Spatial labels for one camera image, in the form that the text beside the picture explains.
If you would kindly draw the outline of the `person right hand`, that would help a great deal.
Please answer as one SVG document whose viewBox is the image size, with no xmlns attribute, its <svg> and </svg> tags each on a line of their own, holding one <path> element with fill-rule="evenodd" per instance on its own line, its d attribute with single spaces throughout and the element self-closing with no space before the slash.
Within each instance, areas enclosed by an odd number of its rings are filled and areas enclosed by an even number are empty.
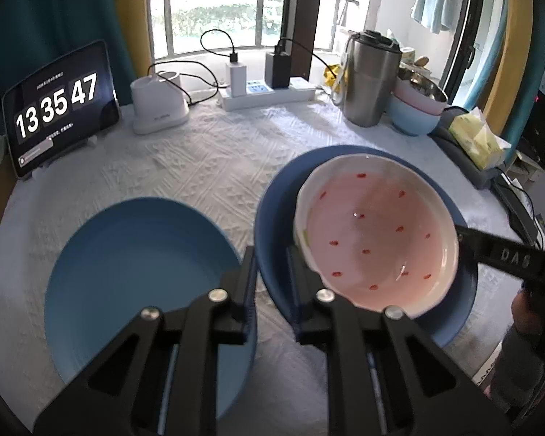
<svg viewBox="0 0 545 436">
<path fill-rule="evenodd" d="M 521 289 L 514 297 L 512 305 L 514 327 L 517 332 L 528 338 L 542 334 L 541 316 L 532 308 L 531 295 Z"/>
</svg>

